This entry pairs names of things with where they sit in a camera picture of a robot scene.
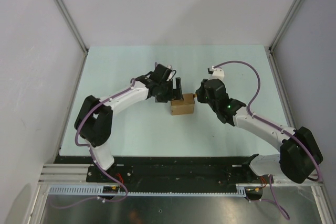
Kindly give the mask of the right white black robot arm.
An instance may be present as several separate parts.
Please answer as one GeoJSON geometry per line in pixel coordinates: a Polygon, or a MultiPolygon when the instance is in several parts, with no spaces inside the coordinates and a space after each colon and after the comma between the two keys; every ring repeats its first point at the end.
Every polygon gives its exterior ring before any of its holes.
{"type": "Polygon", "coordinates": [[[309,179],[316,166],[322,162],[322,154],[309,129],[284,127],[249,113],[244,103],[229,97],[221,80],[203,79],[196,96],[199,103],[210,106],[222,123],[252,133],[279,152],[251,156],[248,166],[242,169],[245,181],[254,183],[262,175],[272,174],[284,175],[301,184],[309,179]]]}

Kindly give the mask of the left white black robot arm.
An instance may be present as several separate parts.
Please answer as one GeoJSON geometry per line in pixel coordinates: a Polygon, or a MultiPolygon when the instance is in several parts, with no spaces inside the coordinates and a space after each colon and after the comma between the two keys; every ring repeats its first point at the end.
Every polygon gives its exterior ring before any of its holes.
{"type": "Polygon", "coordinates": [[[88,148],[93,162],[99,167],[98,176],[105,182],[115,178],[114,157],[108,139],[113,117],[128,107],[154,98],[155,102],[182,101],[182,82],[170,65],[155,65],[153,71],[131,79],[130,85],[113,95],[86,97],[75,120],[75,144],[88,148]]]}

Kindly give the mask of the brown cardboard express box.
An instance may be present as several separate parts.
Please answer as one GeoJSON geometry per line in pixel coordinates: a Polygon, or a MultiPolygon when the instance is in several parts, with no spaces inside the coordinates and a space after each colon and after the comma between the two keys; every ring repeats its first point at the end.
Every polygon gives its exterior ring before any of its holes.
{"type": "Polygon", "coordinates": [[[195,109],[195,97],[192,93],[183,94],[183,100],[171,101],[172,115],[193,114],[195,109]]]}

